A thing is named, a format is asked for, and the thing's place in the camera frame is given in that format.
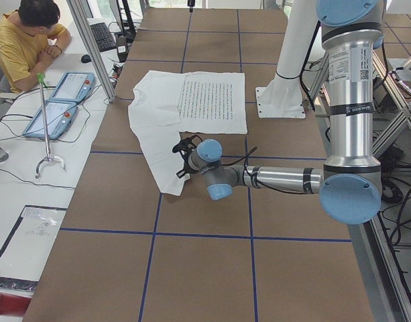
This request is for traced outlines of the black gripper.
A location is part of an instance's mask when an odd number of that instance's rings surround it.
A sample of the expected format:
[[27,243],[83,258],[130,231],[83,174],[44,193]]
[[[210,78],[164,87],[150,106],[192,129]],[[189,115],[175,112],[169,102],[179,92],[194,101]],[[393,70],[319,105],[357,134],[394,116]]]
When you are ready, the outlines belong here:
[[178,178],[183,178],[186,174],[193,174],[193,173],[194,173],[194,169],[191,168],[188,162],[184,161],[183,169],[179,170],[176,173],[176,176]]

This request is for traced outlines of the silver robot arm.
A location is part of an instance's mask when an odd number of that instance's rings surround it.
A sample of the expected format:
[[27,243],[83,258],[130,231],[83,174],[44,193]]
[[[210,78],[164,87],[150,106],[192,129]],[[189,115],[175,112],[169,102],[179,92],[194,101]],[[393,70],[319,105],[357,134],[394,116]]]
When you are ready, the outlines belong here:
[[224,165],[222,146],[185,139],[173,147],[184,166],[178,177],[200,173],[210,197],[229,196],[235,186],[296,195],[318,194],[325,212],[348,225],[372,219],[381,205],[381,165],[372,153],[372,54],[382,42],[384,1],[295,1],[274,80],[257,88],[261,117],[279,117],[300,105],[298,86],[315,36],[329,59],[331,154],[322,169]]

